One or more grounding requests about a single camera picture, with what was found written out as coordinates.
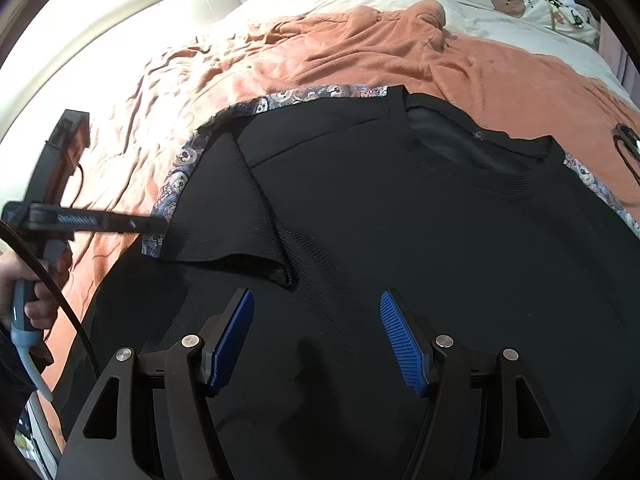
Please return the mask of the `black t-shirt patterned trim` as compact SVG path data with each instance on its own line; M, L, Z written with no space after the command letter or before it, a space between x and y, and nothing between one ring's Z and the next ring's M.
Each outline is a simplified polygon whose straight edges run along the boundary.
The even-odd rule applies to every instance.
M639 240L567 167L393 88L205 127L169 180L157 257L135 242L93 296L96 357L163 350L239 288L255 317L212 404L239 479L398 479L424 402L380 319L384 290L466 348L520 352L579 479L639 411Z

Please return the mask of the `brown fleece blanket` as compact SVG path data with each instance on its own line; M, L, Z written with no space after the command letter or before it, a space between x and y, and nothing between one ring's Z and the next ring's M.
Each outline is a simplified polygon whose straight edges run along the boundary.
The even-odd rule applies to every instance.
M405 11L359 8L287 20L250 32L231 60L202 48L186 60L195 116L154 195L169 222L169 180L205 127L320 98L378 98L397 87L444 101L513 139L552 136L567 167L583 172L616 214L639 201L613 138L618 125L638 126L636 110L554 58L448 32L434 0Z

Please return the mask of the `cream padded headboard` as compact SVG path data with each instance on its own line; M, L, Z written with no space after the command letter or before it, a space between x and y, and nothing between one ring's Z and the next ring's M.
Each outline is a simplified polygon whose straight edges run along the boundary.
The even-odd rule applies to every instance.
M1 66L1 139L41 136L64 107L84 110L106 78L247 0L47 0Z

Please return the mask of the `white bed sheet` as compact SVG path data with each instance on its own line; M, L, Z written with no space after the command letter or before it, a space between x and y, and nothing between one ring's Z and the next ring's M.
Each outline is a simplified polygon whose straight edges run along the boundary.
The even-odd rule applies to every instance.
M220 23L235 30L262 25L281 18L298 18L309 14L343 13L357 6L379 11L406 10L422 0L247 0ZM582 76L597 78L624 99L628 92L618 81L608 62L591 47L550 29L511 18L494 10L481 9L461 0L435 0L446 12L446 29L480 39L502 42L533 54L555 56Z

